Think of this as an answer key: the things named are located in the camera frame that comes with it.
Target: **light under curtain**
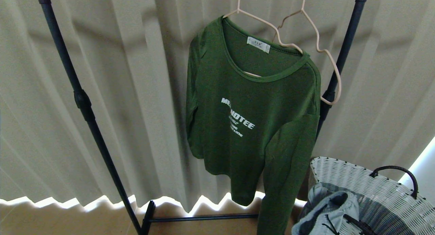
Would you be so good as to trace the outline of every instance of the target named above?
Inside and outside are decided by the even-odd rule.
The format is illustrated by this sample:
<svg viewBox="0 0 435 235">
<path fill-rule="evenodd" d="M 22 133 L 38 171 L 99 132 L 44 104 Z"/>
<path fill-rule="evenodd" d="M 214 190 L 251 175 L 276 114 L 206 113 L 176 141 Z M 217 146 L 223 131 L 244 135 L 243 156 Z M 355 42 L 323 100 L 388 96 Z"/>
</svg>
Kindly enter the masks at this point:
<svg viewBox="0 0 435 235">
<path fill-rule="evenodd" d="M 201 195 L 218 203 L 229 180 L 191 156 L 184 112 L 188 47 L 237 0 L 52 0 L 65 43 L 127 194 L 142 206 L 169 196 L 190 210 Z M 275 25 L 301 0 L 243 0 Z M 37 0 L 0 0 L 0 198 L 72 198 L 85 205 L 118 192 L 73 100 Z M 354 0 L 307 0 L 320 47 L 334 58 Z M 239 26 L 272 40 L 273 29 L 242 15 Z M 320 69 L 315 33 L 301 16 L 280 30 Z M 313 156 L 375 169 L 410 167 L 435 135 L 435 0 L 368 0 L 343 69 L 343 93 Z M 383 173 L 399 179 L 401 173 Z"/>
</svg>

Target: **white laundry basket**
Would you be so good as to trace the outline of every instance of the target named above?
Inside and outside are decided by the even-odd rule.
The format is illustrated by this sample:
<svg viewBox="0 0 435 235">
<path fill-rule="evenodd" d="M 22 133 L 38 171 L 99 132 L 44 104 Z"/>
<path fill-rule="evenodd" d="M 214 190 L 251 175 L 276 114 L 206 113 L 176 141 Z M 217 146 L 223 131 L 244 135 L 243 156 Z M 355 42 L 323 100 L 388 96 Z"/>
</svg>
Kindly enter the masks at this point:
<svg viewBox="0 0 435 235">
<path fill-rule="evenodd" d="M 329 157 L 317 157 L 310 165 L 317 183 L 332 192 L 350 191 L 359 197 L 360 221 L 367 223 L 377 235 L 435 235 L 435 207 L 418 194 L 417 181 L 408 170 L 385 166 L 371 171 Z M 408 173 L 414 189 L 378 175 L 384 169 Z M 359 234 L 360 231 L 344 223 L 340 234 Z"/>
</svg>

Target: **clothing label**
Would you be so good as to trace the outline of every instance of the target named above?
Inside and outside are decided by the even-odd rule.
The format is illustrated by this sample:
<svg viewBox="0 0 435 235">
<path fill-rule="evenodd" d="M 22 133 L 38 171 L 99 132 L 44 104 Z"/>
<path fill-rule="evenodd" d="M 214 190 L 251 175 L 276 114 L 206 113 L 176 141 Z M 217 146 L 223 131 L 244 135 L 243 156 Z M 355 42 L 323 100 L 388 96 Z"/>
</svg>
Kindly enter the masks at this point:
<svg viewBox="0 0 435 235">
<path fill-rule="evenodd" d="M 228 99 L 225 99 L 222 97 L 221 103 L 224 103 L 230 107 L 230 115 L 228 116 L 230 118 L 230 128 L 231 130 L 236 133 L 238 136 L 243 137 L 243 134 L 239 132 L 239 123 L 242 125 L 245 125 L 248 129 L 253 129 L 255 125 L 252 122 L 249 122 L 246 118 L 241 116 L 240 114 L 236 113 L 233 109 L 231 109 L 231 102 Z"/>
<path fill-rule="evenodd" d="M 259 48 L 260 50 L 266 52 L 267 54 L 269 54 L 269 50 L 271 49 L 270 45 L 252 37 L 247 37 L 246 43 Z"/>
</svg>

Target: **white neck tag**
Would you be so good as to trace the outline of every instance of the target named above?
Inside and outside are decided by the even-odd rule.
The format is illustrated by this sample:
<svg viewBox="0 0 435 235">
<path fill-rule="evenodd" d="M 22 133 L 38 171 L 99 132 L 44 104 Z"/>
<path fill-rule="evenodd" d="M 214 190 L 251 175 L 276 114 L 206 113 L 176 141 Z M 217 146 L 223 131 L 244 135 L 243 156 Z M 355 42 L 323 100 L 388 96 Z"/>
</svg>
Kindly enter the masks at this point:
<svg viewBox="0 0 435 235">
<path fill-rule="evenodd" d="M 247 37 L 246 43 L 250 44 L 252 46 L 255 46 L 255 47 L 259 48 L 260 50 L 262 50 L 262 51 L 266 52 L 267 54 L 269 54 L 269 50 L 270 50 L 271 46 L 266 44 L 266 43 L 264 43 L 264 42 L 262 42 L 262 41 L 259 41 L 258 39 L 255 39 L 255 38 L 252 38 L 252 37 Z"/>
</svg>

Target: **tile floor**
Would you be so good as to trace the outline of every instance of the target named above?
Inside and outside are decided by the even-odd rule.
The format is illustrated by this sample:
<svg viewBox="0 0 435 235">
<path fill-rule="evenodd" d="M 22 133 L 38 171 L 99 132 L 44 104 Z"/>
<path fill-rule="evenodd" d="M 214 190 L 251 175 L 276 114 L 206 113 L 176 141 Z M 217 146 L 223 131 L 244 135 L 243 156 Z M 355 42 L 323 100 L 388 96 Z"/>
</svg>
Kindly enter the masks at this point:
<svg viewBox="0 0 435 235">
<path fill-rule="evenodd" d="M 233 201 L 227 200 L 222 209 L 215 211 L 206 204 L 202 204 L 197 215 L 222 215 L 235 213 L 257 213 L 261 199 L 243 209 Z M 137 218 L 142 223 L 146 206 L 137 208 Z M 297 216 L 300 208 L 296 207 L 292 216 Z M 184 210 L 170 203 L 163 203 L 154 212 L 155 218 L 180 217 L 186 215 Z M 0 204 L 0 234 L 1 235 L 135 235 L 129 216 L 124 208 L 113 209 L 111 204 L 103 201 L 86 212 L 81 205 L 64 209 L 58 204 L 50 204 L 36 208 L 29 202 L 16 205 Z M 286 234 L 290 234 L 293 224 L 289 221 Z M 150 235 L 255 235 L 256 219 L 233 219 L 216 221 L 184 221 L 154 223 Z"/>
</svg>

